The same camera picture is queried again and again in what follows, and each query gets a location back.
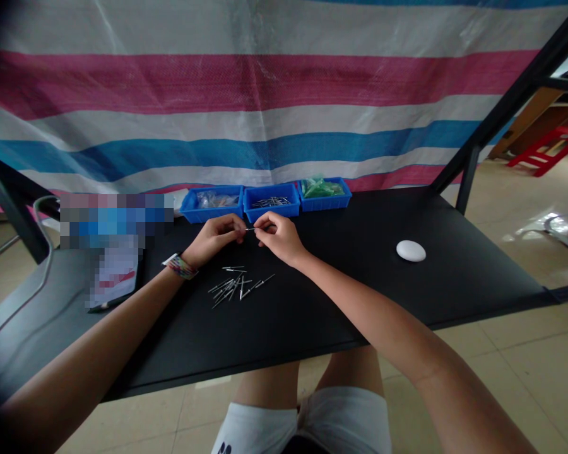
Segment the blue plastic bin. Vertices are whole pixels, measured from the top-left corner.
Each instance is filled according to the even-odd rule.
[[[297,182],[297,189],[299,190],[299,197],[301,198],[301,206],[303,211],[320,211],[324,209],[337,209],[346,208],[349,205],[349,199],[352,198],[352,192],[349,190],[349,186],[340,177],[335,178],[325,178],[324,181],[339,183],[345,195],[333,195],[331,197],[311,197],[306,199],[303,197],[303,186],[301,186],[301,181]]]
[[[221,208],[198,208],[198,192],[215,191],[217,194],[237,195],[238,204],[230,207]],[[235,213],[241,218],[244,217],[242,210],[242,199],[244,198],[244,186],[211,186],[205,188],[190,189],[179,212],[186,217],[191,224],[204,223],[211,218],[218,218],[224,214]]]
[[[290,205],[281,205],[265,208],[251,208],[254,202],[269,199],[270,197],[286,197],[290,201]],[[248,220],[255,223],[263,213],[273,211],[287,218],[299,215],[299,193],[294,183],[286,183],[283,185],[265,186],[261,188],[246,188],[244,191],[244,211]]]

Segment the pile of metal pins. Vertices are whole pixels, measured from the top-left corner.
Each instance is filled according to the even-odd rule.
[[[270,197],[251,204],[252,208],[265,208],[269,206],[290,205],[287,197]]]
[[[250,282],[252,282],[252,279],[245,281],[243,276],[244,276],[244,273],[246,273],[246,271],[244,271],[240,268],[244,268],[244,266],[223,267],[223,269],[225,271],[237,272],[239,274],[238,274],[237,277],[232,278],[232,279],[228,279],[227,281],[223,281],[220,284],[212,287],[208,291],[209,293],[216,292],[214,297],[213,297],[213,300],[216,300],[216,304],[212,307],[212,309],[216,308],[219,304],[221,304],[221,302],[225,298],[228,298],[231,301],[231,299],[234,296],[234,293],[236,293],[236,290],[237,290],[238,287],[240,288],[240,301],[242,301],[242,299],[246,295],[248,295],[251,292],[251,290],[254,290],[254,289],[261,287],[264,283],[266,283],[273,276],[275,276],[275,274],[272,274],[271,276],[269,276],[265,280],[260,279],[257,283],[255,283],[255,285],[253,285],[251,288],[249,288],[245,292],[244,291],[244,284],[249,284]]]

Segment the black metal frame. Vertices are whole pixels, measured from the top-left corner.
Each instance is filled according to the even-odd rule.
[[[568,79],[550,77],[567,58],[568,17],[431,184],[431,187],[441,194],[463,172],[456,200],[456,209],[461,214],[465,214],[467,209],[480,151],[528,102],[538,88],[546,86],[568,91]],[[550,292],[560,303],[568,301],[568,286]]]
[[[28,207],[45,195],[51,193],[0,160],[0,207],[38,264],[48,255],[49,247]],[[55,200],[45,201],[38,209],[57,221],[61,218]]]

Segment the colorful bracelet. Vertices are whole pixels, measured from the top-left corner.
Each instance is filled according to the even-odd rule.
[[[190,280],[196,274],[198,274],[198,270],[193,266],[185,263],[179,255],[175,255],[175,257],[172,257],[167,265],[170,269],[172,269],[183,279]]]

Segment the person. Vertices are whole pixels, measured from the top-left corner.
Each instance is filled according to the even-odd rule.
[[[213,453],[391,452],[377,353],[417,389],[444,452],[536,452],[471,368],[424,324],[309,253],[290,219],[267,212],[254,227],[259,246],[311,279],[370,345],[334,353],[299,414],[299,362],[245,373]],[[209,220],[182,263],[201,267],[226,244],[244,241],[245,229],[234,214]],[[99,404],[184,282],[164,268],[10,397],[0,416],[20,446],[55,452]]]

